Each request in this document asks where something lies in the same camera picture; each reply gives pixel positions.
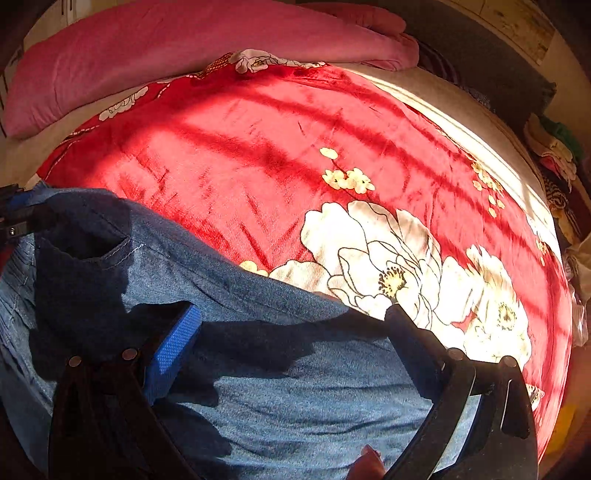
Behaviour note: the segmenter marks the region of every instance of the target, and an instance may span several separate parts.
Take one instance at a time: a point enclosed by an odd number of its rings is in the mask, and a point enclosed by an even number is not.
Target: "floral blanket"
[[[38,173],[143,203],[249,271],[373,317],[397,302],[473,359],[514,356],[542,454],[568,364],[561,264],[477,159],[367,80],[227,54],[138,88]]]

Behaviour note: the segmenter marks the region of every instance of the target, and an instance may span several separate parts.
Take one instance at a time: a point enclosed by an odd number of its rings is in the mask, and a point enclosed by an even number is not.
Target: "metal rivet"
[[[447,354],[449,355],[449,358],[456,361],[464,360],[465,358],[464,352],[462,352],[459,348],[450,348],[447,351]]]
[[[138,356],[138,351],[135,348],[128,348],[127,350],[124,350],[121,354],[123,360],[127,361],[133,360],[136,356]]]
[[[503,361],[505,365],[510,368],[515,368],[517,366],[517,360],[515,360],[512,356],[503,357]]]
[[[82,363],[82,358],[79,357],[78,355],[73,356],[72,358],[70,358],[70,360],[68,361],[68,365],[70,365],[71,367],[77,367],[78,365],[80,365]]]

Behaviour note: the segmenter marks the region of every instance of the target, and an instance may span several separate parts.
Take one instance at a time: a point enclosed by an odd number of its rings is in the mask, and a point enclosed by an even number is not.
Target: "pink pillowcase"
[[[414,67],[418,45],[271,0],[137,0],[34,45],[19,62],[4,112],[9,136],[30,137],[79,106],[256,48],[299,61]]]
[[[400,35],[406,28],[406,22],[398,15],[389,12],[385,8],[372,7],[371,5],[313,2],[302,4],[302,7],[342,18],[349,23],[370,28],[382,35],[395,37]]]

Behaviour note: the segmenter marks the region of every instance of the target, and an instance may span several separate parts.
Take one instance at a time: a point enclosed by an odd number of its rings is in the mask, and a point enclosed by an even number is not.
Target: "denim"
[[[419,395],[387,323],[246,272],[109,192],[42,188],[29,204],[43,201],[59,221],[21,238],[0,277],[0,395],[40,469],[67,360],[140,348],[169,327],[180,301],[203,324],[154,411],[206,478],[344,479],[367,443],[389,468],[425,419],[432,402]],[[477,403],[439,467],[458,455]],[[125,434],[118,439],[141,463]]]

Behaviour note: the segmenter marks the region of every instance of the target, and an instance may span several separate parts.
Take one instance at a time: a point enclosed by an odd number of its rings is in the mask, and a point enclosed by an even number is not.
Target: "hand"
[[[361,456],[349,469],[346,480],[382,480],[386,474],[386,467],[376,452],[369,445],[361,450]]]

